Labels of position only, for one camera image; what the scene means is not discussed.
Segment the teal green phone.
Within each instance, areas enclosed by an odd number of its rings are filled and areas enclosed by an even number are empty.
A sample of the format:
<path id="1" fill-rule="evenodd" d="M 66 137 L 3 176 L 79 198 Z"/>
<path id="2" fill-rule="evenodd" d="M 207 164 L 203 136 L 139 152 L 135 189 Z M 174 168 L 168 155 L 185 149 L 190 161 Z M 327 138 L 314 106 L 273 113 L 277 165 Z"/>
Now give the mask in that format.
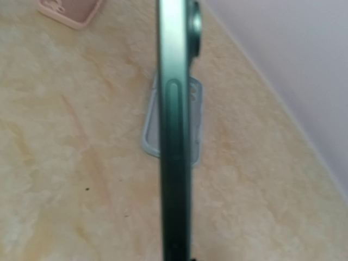
<path id="1" fill-rule="evenodd" d="M 198 1 L 157 1 L 160 199 L 163 260 L 191 259 L 192 61 L 200 55 Z"/>

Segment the light blue phone case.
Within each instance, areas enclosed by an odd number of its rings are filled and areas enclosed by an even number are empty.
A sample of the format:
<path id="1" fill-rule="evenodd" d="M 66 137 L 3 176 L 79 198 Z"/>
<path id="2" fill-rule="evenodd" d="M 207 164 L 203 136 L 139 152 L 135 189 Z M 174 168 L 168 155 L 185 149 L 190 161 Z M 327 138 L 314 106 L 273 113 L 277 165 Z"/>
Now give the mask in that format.
<path id="1" fill-rule="evenodd" d="M 196 166 L 201 160 L 202 147 L 202 122 L 203 122 L 203 85 L 193 77 L 189 80 L 191 87 L 191 165 Z M 157 75 L 154 75 L 150 101 L 142 131 L 141 146 L 143 150 L 154 156 L 160 157 L 159 149 L 159 111 Z"/>

